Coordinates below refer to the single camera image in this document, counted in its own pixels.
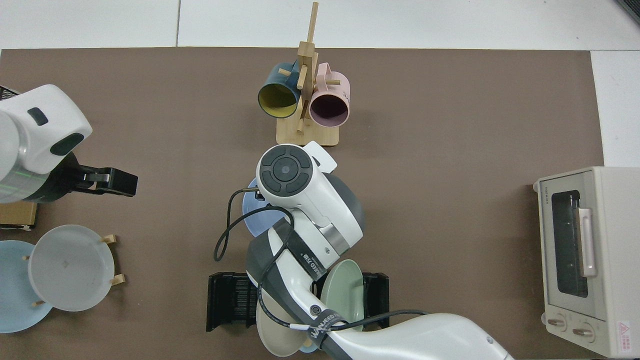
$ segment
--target warning label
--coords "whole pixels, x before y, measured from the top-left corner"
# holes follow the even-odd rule
[[[618,350],[620,352],[631,352],[631,323],[618,322]]]

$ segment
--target pink mug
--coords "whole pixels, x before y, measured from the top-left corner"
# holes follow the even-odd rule
[[[316,89],[309,102],[311,119],[324,127],[337,127],[349,118],[351,86],[345,75],[331,71],[329,63],[318,65]]]

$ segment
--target cardboard box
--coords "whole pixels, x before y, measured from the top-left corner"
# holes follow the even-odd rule
[[[34,202],[13,202],[0,204],[0,227],[3,229],[31,230],[36,223],[38,204]]]

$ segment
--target brown table mat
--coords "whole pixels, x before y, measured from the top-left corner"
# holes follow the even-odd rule
[[[541,176],[603,163],[589,53],[318,51],[351,82],[351,117],[329,152],[367,230],[345,258],[390,276],[392,309],[469,317],[515,358],[594,356],[540,322],[531,190]],[[127,276],[93,309],[53,309],[0,336],[3,359],[272,358],[255,327],[205,332],[207,277],[244,271],[244,227],[221,263],[214,242],[228,196],[275,144],[257,90],[294,58],[265,48],[3,51],[1,84],[53,83],[82,109],[94,130],[75,150],[83,165],[140,177],[132,199],[73,193],[43,205],[35,231],[0,232],[31,243],[62,224],[115,233]]]

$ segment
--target wooden base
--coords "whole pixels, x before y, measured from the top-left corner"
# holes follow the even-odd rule
[[[276,125],[277,143],[294,143],[304,146],[311,141],[315,141],[322,146],[336,146],[339,140],[339,130],[337,127],[323,127],[316,124],[311,119],[297,120],[294,117],[278,119]],[[302,134],[298,132],[302,125]]]

